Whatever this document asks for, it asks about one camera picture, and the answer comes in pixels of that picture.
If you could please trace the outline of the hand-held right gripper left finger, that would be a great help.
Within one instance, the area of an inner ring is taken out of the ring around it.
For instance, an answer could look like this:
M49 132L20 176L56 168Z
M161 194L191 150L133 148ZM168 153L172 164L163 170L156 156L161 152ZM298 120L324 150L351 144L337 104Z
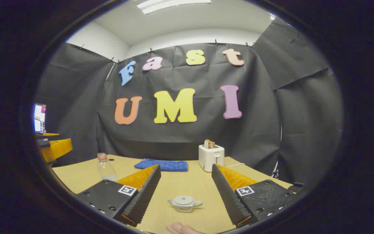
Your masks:
M160 165L155 164L117 181L101 180L76 197L93 210L136 227L144 217L160 178Z

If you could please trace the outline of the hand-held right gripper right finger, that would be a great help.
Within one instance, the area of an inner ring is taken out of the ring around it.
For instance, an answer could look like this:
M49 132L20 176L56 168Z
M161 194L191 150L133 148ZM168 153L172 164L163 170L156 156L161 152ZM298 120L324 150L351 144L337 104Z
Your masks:
M281 211L302 188L288 189L273 180L257 182L239 172L214 163L212 178L233 225L237 228L261 222Z

